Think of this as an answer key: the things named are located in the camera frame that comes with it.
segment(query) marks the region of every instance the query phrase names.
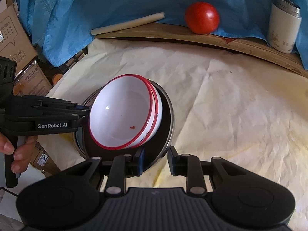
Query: white tablecloth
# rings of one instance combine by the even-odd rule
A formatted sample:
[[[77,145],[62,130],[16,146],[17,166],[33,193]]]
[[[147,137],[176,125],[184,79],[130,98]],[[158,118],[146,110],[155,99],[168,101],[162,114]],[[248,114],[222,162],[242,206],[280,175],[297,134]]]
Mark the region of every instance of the white tablecloth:
[[[185,44],[94,40],[88,50],[48,96],[82,103],[121,74],[157,82],[173,104],[178,153],[220,156],[286,186],[296,199],[289,226],[308,230],[306,78],[253,57]],[[83,161],[70,134],[39,142],[62,170]],[[165,157],[127,184],[185,187],[185,178],[170,175]]]

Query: metal pot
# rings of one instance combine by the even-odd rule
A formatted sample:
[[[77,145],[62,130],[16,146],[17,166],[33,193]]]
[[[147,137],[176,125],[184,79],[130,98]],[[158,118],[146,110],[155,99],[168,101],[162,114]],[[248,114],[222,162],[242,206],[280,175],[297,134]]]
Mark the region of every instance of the metal pot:
[[[149,169],[162,157],[165,156],[166,152],[168,151],[169,145],[171,144],[174,132],[174,112],[171,101],[167,93],[161,86],[159,86],[153,81],[150,82],[160,94],[161,101],[163,104],[163,116],[160,127],[158,128],[156,134],[148,142],[143,144],[143,147],[145,149],[144,171]],[[85,100],[83,105],[91,106],[102,88],[99,88],[94,93],[92,93]],[[99,156],[102,157],[105,161],[110,161],[113,160],[115,156],[118,156],[120,154],[133,155],[137,150],[135,148],[128,148],[122,150],[106,150],[99,147],[91,138],[87,124],[83,127],[80,127],[78,131],[74,133],[74,142],[78,153],[85,159]]]

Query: metal lid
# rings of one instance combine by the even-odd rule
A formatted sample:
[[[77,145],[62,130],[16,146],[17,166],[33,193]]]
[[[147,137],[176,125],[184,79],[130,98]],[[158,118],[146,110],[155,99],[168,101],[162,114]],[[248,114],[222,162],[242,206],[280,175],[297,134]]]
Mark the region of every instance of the metal lid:
[[[274,5],[292,16],[300,17],[301,8],[290,0],[275,0]]]

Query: cardboard box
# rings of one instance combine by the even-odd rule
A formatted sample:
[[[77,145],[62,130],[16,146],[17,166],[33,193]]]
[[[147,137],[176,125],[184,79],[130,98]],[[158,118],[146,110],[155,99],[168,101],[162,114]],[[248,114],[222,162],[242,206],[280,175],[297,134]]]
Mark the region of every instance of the cardboard box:
[[[52,175],[61,171],[38,142],[32,153],[30,164]]]
[[[16,77],[36,55],[18,20],[14,6],[9,6],[0,13],[0,56],[16,61]]]
[[[13,94],[46,96],[51,88],[50,82],[34,60],[14,80]]]

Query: fingernail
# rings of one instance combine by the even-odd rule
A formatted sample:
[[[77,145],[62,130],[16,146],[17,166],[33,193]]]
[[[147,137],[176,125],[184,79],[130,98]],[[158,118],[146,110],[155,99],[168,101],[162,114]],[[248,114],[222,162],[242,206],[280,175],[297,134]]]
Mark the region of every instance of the fingernail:
[[[11,170],[13,171],[13,173],[19,173],[20,170],[20,166],[19,165],[12,165],[11,166]]]
[[[13,152],[14,152],[13,145],[11,143],[9,143],[9,142],[6,142],[4,144],[4,152],[6,152],[8,155],[13,154]]]
[[[22,154],[14,155],[14,160],[22,160],[22,159],[23,159]]]
[[[28,140],[27,140],[27,144],[34,143],[35,141],[36,141],[36,137],[35,136],[29,136]]]

